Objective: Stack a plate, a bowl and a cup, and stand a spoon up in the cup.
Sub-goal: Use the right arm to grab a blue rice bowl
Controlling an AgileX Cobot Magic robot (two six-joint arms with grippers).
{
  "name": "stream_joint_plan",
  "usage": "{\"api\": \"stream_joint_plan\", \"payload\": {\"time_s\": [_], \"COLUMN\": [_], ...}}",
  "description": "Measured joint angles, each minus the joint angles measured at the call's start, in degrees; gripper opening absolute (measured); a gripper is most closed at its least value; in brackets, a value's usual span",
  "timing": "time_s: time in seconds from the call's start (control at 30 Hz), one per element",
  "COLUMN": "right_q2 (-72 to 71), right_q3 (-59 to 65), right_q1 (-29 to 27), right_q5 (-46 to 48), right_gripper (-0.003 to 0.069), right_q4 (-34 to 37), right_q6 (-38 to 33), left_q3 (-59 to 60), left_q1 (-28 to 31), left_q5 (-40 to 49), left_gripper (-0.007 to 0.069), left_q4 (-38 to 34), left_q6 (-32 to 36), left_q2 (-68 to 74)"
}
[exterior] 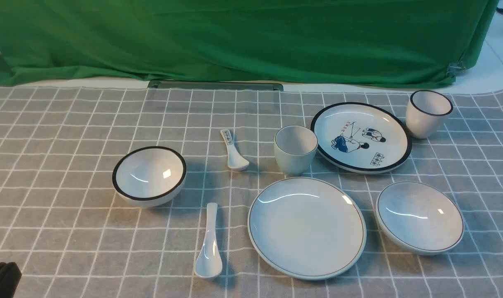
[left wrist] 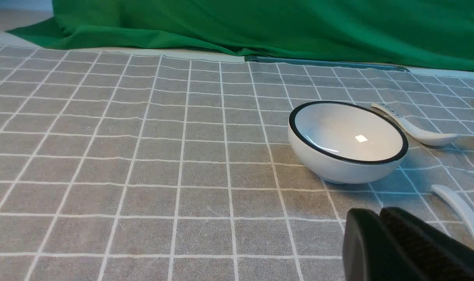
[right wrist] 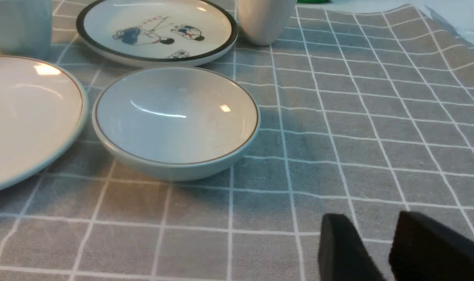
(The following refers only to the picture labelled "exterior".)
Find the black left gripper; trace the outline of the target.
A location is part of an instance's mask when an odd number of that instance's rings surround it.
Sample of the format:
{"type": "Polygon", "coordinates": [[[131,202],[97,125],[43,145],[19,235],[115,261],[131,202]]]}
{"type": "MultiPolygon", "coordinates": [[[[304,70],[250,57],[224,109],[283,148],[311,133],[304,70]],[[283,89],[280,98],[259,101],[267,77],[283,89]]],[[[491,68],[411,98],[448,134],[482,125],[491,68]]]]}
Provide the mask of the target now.
{"type": "Polygon", "coordinates": [[[15,262],[0,262],[0,298],[12,298],[21,279],[21,271],[15,262]]]}

